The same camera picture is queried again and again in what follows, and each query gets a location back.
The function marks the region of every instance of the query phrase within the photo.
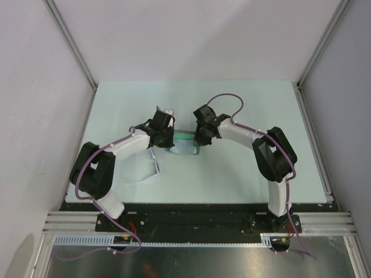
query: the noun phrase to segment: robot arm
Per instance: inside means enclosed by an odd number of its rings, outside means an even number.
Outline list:
[[[172,110],[157,110],[153,119],[135,127],[128,139],[112,144],[110,148],[100,152],[83,172],[79,190],[86,192],[97,200],[98,204],[113,219],[123,212],[124,205],[111,190],[115,163],[130,155],[153,147],[171,148],[174,136],[174,117]],[[100,149],[91,142],[84,144],[70,173],[70,182],[74,185],[86,161]]]
[[[195,144],[211,145],[212,138],[216,137],[235,141],[253,150],[258,168],[268,180],[268,209],[278,218],[284,216],[287,213],[285,180],[291,174],[291,168],[279,150],[271,150],[274,144],[262,135],[233,125],[230,116],[226,114],[216,116],[214,110],[207,105],[197,109],[194,115],[197,118]],[[292,163],[296,163],[297,156],[283,131],[273,127],[267,133],[280,144]]]

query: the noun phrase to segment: purple cable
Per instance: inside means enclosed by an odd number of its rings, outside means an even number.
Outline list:
[[[80,256],[74,257],[74,258],[62,258],[61,256],[59,256],[57,251],[54,252],[54,256],[56,256],[56,258],[61,260],[61,261],[71,262],[71,261],[76,261],[77,259],[85,258],[86,256],[88,256],[92,253],[95,253],[95,252],[98,252],[98,251],[103,251],[103,250],[107,250],[107,247],[97,248],[97,249],[91,250],[89,252],[86,252],[86,253],[84,253]]]
[[[211,98],[206,105],[208,105],[211,101],[213,101],[215,98],[217,97],[220,97],[220,96],[233,96],[233,97],[236,97],[238,98],[240,101],[241,101],[241,106],[240,108],[234,112],[231,116],[231,123],[235,126],[238,126],[238,127],[241,127],[243,129],[246,129],[246,130],[249,130],[249,131],[252,131],[254,133],[257,133],[259,135],[262,135],[262,136],[265,136],[267,137],[275,146],[276,148],[281,152],[281,154],[285,157],[285,159],[287,160],[288,164],[290,165],[290,168],[292,170],[292,176],[287,178],[286,179],[286,211],[288,213],[288,217],[289,217],[289,221],[291,223],[291,226],[294,230],[294,233],[295,235],[297,236],[297,239],[300,241],[301,245],[303,246],[303,248],[305,249],[305,251],[302,251],[302,250],[289,250],[288,252],[289,253],[301,253],[301,254],[305,254],[305,255],[308,255],[310,256],[312,259],[317,259],[316,256],[314,256],[312,253],[310,253],[310,251],[308,250],[307,246],[304,244],[302,238],[299,236],[299,233],[297,232],[296,228],[295,228],[295,225],[292,221],[292,218],[291,218],[291,215],[290,215],[290,209],[289,209],[289,200],[290,200],[290,185],[289,185],[289,181],[290,180],[293,180],[295,177],[296,177],[296,170],[295,170],[295,167],[294,167],[294,164],[292,163],[292,161],[290,160],[290,158],[288,157],[287,153],[283,150],[283,148],[277,143],[276,140],[274,140],[271,136],[269,136],[267,133],[265,132],[262,132],[260,130],[257,130],[257,129],[254,129],[252,127],[249,127],[249,126],[245,126],[245,125],[242,125],[240,123],[237,123],[235,120],[234,120],[234,117],[242,110],[243,106],[244,106],[244,103],[243,103],[243,99],[236,95],[236,94],[229,94],[229,93],[224,93],[224,94],[218,94],[216,96],[214,96],[213,98]]]
[[[108,148],[111,148],[113,147],[114,145],[117,145],[121,142],[124,142],[126,141],[127,139],[131,138],[132,134],[135,132],[135,127],[134,126],[131,126],[129,131],[131,132],[129,135],[125,136],[124,138],[120,138],[110,144],[107,144],[101,148],[99,148],[95,153],[93,153],[91,155],[91,157],[89,157],[87,159],[87,161],[85,162],[85,164],[82,166],[81,168],[81,171],[80,173],[78,174],[77,176],[77,180],[76,180],[76,184],[75,184],[75,195],[77,197],[77,199],[79,200],[91,200],[92,203],[94,204],[94,206],[99,210],[101,211],[102,213],[104,213],[104,215],[114,224],[116,225],[118,228],[122,229],[124,232],[127,232],[127,233],[130,233],[133,238],[135,238],[137,241],[138,241],[138,246],[137,248],[135,248],[134,250],[131,250],[131,251],[119,251],[119,250],[114,250],[115,253],[120,253],[120,254],[131,254],[131,253],[134,253],[136,251],[138,251],[140,248],[141,248],[141,240],[139,239],[139,237],[137,235],[135,235],[132,231],[124,228],[123,226],[121,226],[119,223],[116,222],[116,220],[114,220],[111,216],[109,216],[107,213],[104,212],[103,208],[101,206],[99,206],[98,202],[96,200],[94,200],[92,197],[82,197],[80,196],[79,194],[79,186],[80,186],[80,182],[81,182],[81,178],[84,174],[84,172],[86,171],[86,169],[88,168],[88,166],[90,166],[91,162],[93,161],[93,159],[98,155],[100,154],[101,152],[103,152],[105,149],[108,149]],[[81,258],[84,258],[85,256],[87,255],[90,255],[91,253],[94,253],[96,251],[101,251],[101,250],[107,250],[107,247],[103,247],[103,248],[97,248],[97,249],[94,249],[92,251],[89,251],[83,255],[80,255],[78,257],[75,257],[75,258],[67,258],[67,259],[64,259],[64,258],[61,258],[57,252],[55,252],[55,255],[58,259],[62,260],[62,261],[74,261],[76,259],[81,259]]]

